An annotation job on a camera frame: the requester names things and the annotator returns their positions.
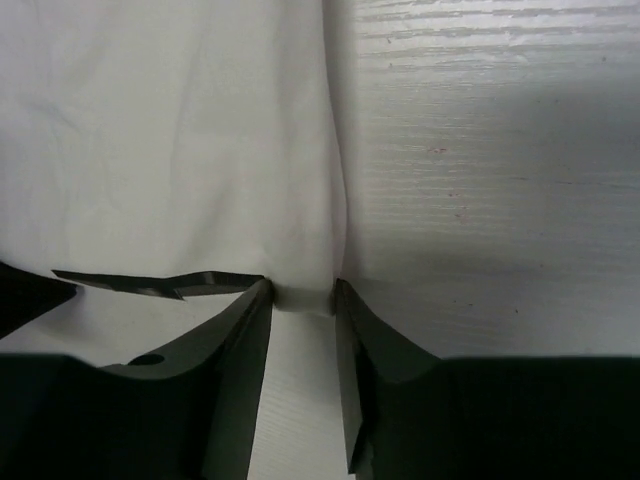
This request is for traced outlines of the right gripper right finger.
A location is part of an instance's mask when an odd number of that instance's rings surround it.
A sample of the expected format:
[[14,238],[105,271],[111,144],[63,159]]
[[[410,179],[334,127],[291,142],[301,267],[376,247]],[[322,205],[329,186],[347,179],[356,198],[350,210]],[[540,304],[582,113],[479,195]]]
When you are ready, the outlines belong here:
[[334,288],[347,469],[358,479],[635,479],[634,357],[442,359]]

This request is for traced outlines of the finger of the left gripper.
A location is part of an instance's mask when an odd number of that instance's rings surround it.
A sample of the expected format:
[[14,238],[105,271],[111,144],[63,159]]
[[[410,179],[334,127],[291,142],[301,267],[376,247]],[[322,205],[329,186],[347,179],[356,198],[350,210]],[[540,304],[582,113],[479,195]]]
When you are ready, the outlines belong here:
[[74,284],[42,277],[1,263],[0,333],[4,338],[28,322],[71,300]]

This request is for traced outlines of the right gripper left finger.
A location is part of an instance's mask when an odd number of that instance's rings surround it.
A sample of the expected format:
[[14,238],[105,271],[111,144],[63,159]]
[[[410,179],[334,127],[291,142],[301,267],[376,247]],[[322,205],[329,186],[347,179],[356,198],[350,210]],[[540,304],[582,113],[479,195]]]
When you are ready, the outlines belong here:
[[273,288],[126,364],[1,358],[5,479],[243,479],[264,377]]

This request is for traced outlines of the white printed t shirt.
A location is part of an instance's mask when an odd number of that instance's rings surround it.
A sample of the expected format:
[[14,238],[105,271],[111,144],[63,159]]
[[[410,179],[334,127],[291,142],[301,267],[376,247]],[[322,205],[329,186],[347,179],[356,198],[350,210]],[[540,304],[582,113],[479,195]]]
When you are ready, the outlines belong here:
[[344,258],[342,1],[5,1],[1,258],[269,279],[325,315]]

